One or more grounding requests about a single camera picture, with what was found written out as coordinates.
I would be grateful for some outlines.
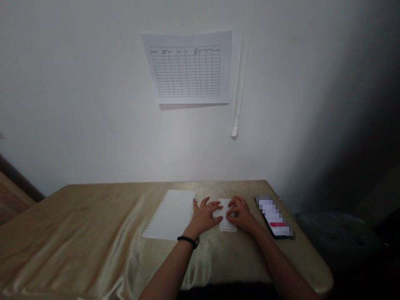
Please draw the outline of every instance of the wrist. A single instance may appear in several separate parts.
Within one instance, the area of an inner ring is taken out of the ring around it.
[[[256,237],[256,235],[262,230],[263,228],[261,227],[261,225],[256,220],[254,220],[254,222],[250,225],[249,233],[253,237]]]
[[[197,239],[200,236],[200,233],[197,232],[197,230],[194,230],[193,228],[189,226],[186,227],[185,231],[183,232],[182,236],[191,238],[194,241],[197,241]]]

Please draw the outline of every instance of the black wristband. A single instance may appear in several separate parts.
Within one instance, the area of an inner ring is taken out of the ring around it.
[[[178,237],[178,240],[185,240],[185,241],[189,242],[190,244],[193,245],[193,250],[197,248],[197,243],[194,240],[192,240],[191,238]]]

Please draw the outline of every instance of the smartphone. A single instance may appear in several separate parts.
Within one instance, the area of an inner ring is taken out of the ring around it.
[[[257,196],[254,200],[275,239],[294,238],[292,229],[286,223],[276,205],[273,204],[271,196]]]

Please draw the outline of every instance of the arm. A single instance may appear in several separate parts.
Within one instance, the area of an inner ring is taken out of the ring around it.
[[[283,297],[288,300],[319,299],[317,293],[280,251],[270,234],[261,227],[250,213],[246,201],[241,197],[235,196],[228,206],[231,206],[233,203],[237,207],[227,211],[227,220],[249,232],[255,238],[261,247],[271,275]],[[236,213],[237,217],[230,217],[231,213]]]
[[[200,207],[197,206],[196,199],[193,199],[193,217],[183,236],[197,240],[201,233],[221,222],[222,216],[212,219],[211,214],[217,209],[222,209],[222,206],[218,206],[220,204],[219,201],[206,205],[209,198],[204,198]],[[178,241],[143,290],[139,300],[175,299],[182,285],[192,250],[193,246],[189,242],[185,240]]]

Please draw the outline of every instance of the table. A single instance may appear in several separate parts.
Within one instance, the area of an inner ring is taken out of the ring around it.
[[[264,180],[68,185],[0,227],[1,293],[136,299],[176,244],[142,237],[170,189],[194,190],[198,201],[241,195],[264,228],[254,197],[275,194]],[[275,242],[326,296],[332,274],[297,224],[293,229],[296,240]],[[182,289],[237,281],[271,283],[272,278],[249,234],[215,226],[200,236]]]
[[[150,47],[160,97],[220,95],[220,46]]]

